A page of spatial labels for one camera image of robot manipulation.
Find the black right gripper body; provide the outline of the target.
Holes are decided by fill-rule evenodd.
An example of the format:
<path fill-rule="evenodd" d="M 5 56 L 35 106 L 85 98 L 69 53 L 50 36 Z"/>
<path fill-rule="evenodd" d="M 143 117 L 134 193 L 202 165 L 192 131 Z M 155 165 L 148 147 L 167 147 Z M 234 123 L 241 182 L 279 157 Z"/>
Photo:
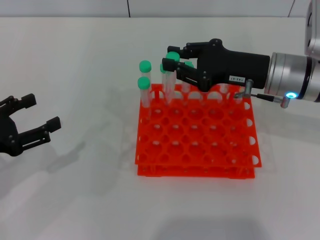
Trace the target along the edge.
<path fill-rule="evenodd" d="M 228 50 L 220 39 L 214 38 L 197 50 L 196 80 L 198 89 L 208 92 L 214 85 L 230 84 L 263 89 L 267 80 L 270 56 Z"/>

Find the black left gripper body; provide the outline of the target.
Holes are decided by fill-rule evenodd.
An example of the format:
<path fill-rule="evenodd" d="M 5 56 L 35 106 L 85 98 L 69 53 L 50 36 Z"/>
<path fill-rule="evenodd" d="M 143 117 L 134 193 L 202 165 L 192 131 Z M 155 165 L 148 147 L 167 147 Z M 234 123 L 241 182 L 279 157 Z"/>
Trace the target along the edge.
<path fill-rule="evenodd" d="M 22 145 L 19 142 L 19 133 L 15 122 L 10 115 L 15 113 L 19 100 L 9 96 L 0 102 L 0 152 L 17 157 L 22 154 Z"/>

